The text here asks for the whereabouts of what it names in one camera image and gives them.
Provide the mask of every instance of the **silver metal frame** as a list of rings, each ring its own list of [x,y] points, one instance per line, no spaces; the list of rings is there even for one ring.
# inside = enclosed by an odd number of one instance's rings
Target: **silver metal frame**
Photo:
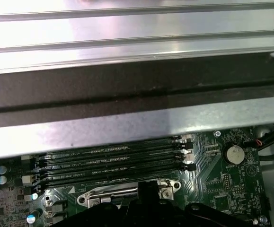
[[[274,123],[274,97],[0,128],[0,158]]]
[[[159,196],[161,199],[174,200],[174,193],[179,191],[181,183],[171,179],[148,179],[157,181],[159,187]],[[90,208],[103,202],[111,202],[113,198],[125,197],[128,195],[137,195],[138,182],[119,183],[114,185],[94,188],[77,198],[77,203],[81,206]]]
[[[0,73],[263,51],[271,0],[0,0]]]

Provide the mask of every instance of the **electrolytic capacitor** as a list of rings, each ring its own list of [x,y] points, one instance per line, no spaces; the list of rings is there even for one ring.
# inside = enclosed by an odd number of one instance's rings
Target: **electrolytic capacitor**
[[[2,176],[0,176],[0,185],[4,185],[6,183],[9,183],[11,180],[12,180],[11,176],[2,175]]]
[[[0,166],[0,175],[4,175],[11,171],[11,167]]]
[[[28,224],[34,224],[42,215],[43,211],[38,209],[32,211],[28,216],[27,216],[27,223]]]

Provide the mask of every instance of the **green circuit board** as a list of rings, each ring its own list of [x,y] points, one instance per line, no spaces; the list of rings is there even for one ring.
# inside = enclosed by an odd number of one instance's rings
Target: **green circuit board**
[[[257,226],[271,226],[258,152],[253,148],[245,148],[245,159],[239,165],[229,164],[222,156],[222,151],[228,143],[239,144],[250,140],[252,130],[253,128],[223,130],[218,137],[214,132],[182,135],[180,142],[189,141],[193,144],[194,159],[189,162],[196,164],[195,171],[159,169],[151,174],[124,175],[113,180],[79,183],[71,183],[70,179],[61,177],[60,179],[64,179],[63,185],[50,185],[39,193],[38,198],[30,200],[26,200],[25,197],[26,186],[20,184],[22,176],[26,175],[21,166],[21,158],[0,160],[0,166],[6,166],[8,169],[7,178],[11,178],[7,184],[0,185],[0,227],[50,226],[53,224],[52,216],[47,216],[45,210],[48,202],[64,202],[66,206],[58,212],[63,215],[62,218],[66,218],[86,209],[77,202],[77,198],[85,192],[102,185],[138,182],[153,178],[177,180],[182,184],[181,189],[174,194],[176,204],[182,209],[189,203],[200,202],[230,215],[247,216],[248,221],[263,215],[267,217],[268,222],[258,222]],[[159,146],[164,143],[170,142],[163,139],[158,141]],[[105,146],[105,150],[108,148],[109,152],[115,152],[125,150],[125,146],[129,144],[113,145],[111,148]],[[79,155],[79,149],[71,154],[71,158],[75,158]],[[43,214],[33,225],[29,225],[27,216],[36,209],[43,210]]]

